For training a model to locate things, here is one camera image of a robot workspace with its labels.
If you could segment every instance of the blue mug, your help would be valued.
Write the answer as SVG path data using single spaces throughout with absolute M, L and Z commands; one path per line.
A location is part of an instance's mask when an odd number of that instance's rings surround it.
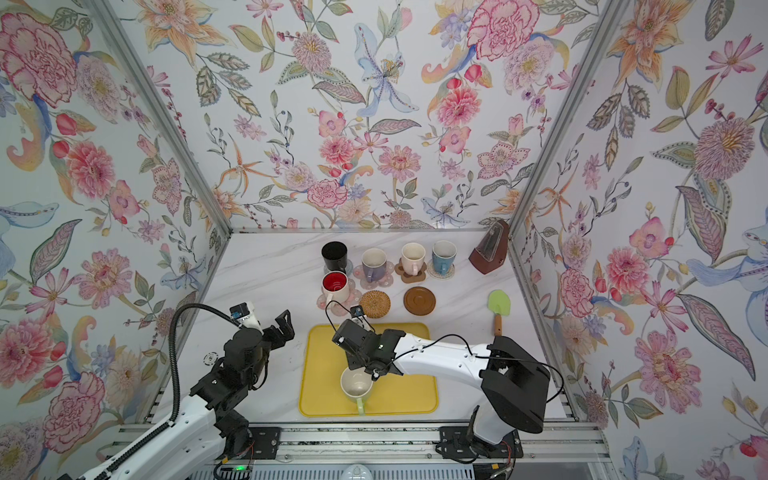
M 456 258 L 456 245 L 440 240 L 432 246 L 432 267 L 439 275 L 447 275 Z

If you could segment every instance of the white mug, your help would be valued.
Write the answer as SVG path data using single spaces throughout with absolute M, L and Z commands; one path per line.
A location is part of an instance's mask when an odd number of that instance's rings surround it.
M 418 275 L 427 251 L 420 243 L 406 243 L 402 248 L 402 269 L 408 275 Z
M 365 415 L 365 403 L 373 390 L 373 380 L 370 373 L 366 373 L 366 367 L 354 370 L 344 369 L 341 374 L 341 390 L 346 398 L 357 404 L 357 414 Z

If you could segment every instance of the black cup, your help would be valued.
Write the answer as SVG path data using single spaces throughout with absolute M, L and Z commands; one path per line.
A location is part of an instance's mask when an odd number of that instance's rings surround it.
M 323 245 L 323 260 L 326 268 L 333 272 L 346 271 L 346 245 L 341 242 L 328 242 Z

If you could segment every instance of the brown coaster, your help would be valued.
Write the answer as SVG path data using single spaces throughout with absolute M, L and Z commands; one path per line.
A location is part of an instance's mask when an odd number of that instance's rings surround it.
M 402 302 L 405 304 L 406 310 L 419 316 L 432 312 L 437 304 L 435 294 L 423 286 L 414 286 L 408 290 L 402 298 Z
M 400 278 L 402 278 L 403 283 L 416 283 L 416 282 L 423 282 L 424 280 L 427 280 L 427 264 L 424 263 L 422 265 L 421 270 L 419 270 L 418 275 L 408 275 L 406 271 L 402 268 L 402 258 L 395 266 L 395 273 L 400 275 Z
M 389 312 L 389 295 L 381 290 L 365 292 L 360 299 L 362 311 L 371 318 L 381 318 Z

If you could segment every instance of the brown wooden coaster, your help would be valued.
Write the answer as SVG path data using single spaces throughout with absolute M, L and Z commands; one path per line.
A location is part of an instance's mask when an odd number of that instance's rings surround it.
M 419 270 L 419 273 L 417 275 L 408 275 L 406 271 L 402 268 L 402 258 L 395 266 L 395 273 L 400 275 L 400 278 L 402 278 L 403 283 L 416 283 L 416 282 L 423 282 L 424 280 L 427 280 L 427 264 L 424 263 L 422 265 L 421 270 Z

